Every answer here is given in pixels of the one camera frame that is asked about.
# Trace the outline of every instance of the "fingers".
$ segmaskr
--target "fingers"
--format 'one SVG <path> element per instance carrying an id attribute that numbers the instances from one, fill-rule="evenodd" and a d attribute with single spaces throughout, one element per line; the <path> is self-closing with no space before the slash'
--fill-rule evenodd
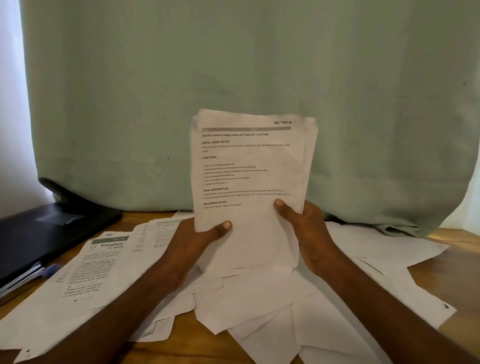
<path id="1" fill-rule="evenodd" d="M 225 236 L 227 232 L 232 229 L 232 223 L 230 221 L 225 221 L 217 226 L 214 226 L 208 231 L 201 232 L 203 235 L 205 242 L 210 244 L 215 240 L 220 239 L 221 237 Z"/>
<path id="2" fill-rule="evenodd" d="M 275 200 L 274 206 L 278 214 L 295 227 L 301 214 L 297 214 L 290 206 L 280 199 Z"/>

